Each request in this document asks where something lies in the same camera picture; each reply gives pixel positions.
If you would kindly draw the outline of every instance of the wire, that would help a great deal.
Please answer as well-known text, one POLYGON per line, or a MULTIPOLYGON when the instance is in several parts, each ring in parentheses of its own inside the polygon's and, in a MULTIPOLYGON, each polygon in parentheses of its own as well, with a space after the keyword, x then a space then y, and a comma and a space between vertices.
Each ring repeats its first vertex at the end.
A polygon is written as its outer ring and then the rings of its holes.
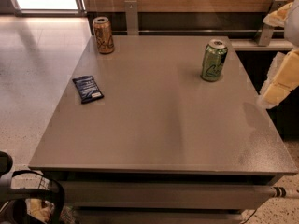
POLYGON ((257 210, 258 210, 258 209, 254 210, 254 212, 247 218, 247 220, 241 222, 241 224, 245 224, 245 223, 247 223, 247 222, 253 217, 253 215, 256 213, 257 210))

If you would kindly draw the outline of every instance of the brown can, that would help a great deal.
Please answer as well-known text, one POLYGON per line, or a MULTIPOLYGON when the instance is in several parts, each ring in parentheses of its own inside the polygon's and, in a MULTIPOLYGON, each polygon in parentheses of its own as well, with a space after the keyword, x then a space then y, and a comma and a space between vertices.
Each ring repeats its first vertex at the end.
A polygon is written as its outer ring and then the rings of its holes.
POLYGON ((93 32, 100 53, 109 54, 114 51, 111 24, 108 18, 95 18, 93 20, 93 32))

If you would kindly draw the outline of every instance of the soda can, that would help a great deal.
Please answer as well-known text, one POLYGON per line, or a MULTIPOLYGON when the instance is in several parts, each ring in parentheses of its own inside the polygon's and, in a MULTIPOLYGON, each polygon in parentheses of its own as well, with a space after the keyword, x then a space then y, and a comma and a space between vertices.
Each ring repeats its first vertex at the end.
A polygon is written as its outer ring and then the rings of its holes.
POLYGON ((209 41, 203 60, 202 79, 217 81, 220 78, 227 50, 223 41, 218 39, 209 41))
POLYGON ((114 51, 111 24, 108 18, 95 18, 93 20, 93 32, 100 53, 109 54, 114 51))

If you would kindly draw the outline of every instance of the floor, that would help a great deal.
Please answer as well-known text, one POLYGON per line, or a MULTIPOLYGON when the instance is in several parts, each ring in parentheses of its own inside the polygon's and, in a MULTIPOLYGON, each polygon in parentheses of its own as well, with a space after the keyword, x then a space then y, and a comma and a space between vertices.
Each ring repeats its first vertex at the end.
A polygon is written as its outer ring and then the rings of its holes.
MULTIPOLYGON (((84 18, 0 16, 0 150, 15 170, 26 168, 90 36, 84 18)), ((299 143, 286 147, 299 167, 299 143)), ((299 175, 277 185, 298 189, 299 175)), ((299 200, 273 198, 247 223, 299 223, 299 200)))

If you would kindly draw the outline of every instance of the can top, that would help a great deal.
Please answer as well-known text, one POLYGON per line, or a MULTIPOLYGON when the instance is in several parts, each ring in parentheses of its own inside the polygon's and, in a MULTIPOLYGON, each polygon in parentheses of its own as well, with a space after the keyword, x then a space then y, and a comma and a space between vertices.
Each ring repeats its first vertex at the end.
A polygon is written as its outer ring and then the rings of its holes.
POLYGON ((208 45, 213 49, 226 49, 226 44, 224 41, 218 39, 212 39, 209 41, 208 45))
POLYGON ((97 24, 104 24, 108 21, 109 21, 109 19, 107 17, 97 17, 97 18, 93 19, 93 22, 97 23, 97 24))

